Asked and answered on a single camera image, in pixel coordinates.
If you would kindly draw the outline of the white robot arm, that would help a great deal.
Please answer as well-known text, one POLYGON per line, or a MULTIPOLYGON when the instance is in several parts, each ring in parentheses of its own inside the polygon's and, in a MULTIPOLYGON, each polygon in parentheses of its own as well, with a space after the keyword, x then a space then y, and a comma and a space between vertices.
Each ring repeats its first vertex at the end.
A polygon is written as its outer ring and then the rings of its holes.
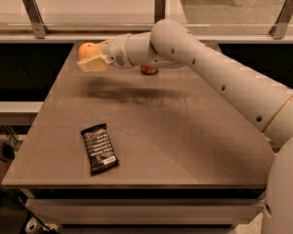
POLYGON ((183 25, 163 19, 151 31, 124 34, 77 52, 84 71, 146 65, 187 66, 275 144, 262 234, 293 234, 293 90, 206 47, 183 25))

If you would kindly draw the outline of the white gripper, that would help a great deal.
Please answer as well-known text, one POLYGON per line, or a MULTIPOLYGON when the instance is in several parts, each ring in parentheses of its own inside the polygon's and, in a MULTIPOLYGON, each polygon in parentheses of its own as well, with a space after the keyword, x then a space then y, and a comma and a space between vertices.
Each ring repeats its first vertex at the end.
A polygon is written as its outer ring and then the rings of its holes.
MULTIPOLYGON (((116 36, 113 39, 100 42, 100 48, 105 48, 105 53, 110 61, 110 64, 118 69, 132 68, 133 64, 129 61, 127 55, 127 41, 130 34, 116 36)), ((86 72, 106 71, 109 61, 106 55, 96 55, 84 58, 77 62, 77 65, 86 72)))

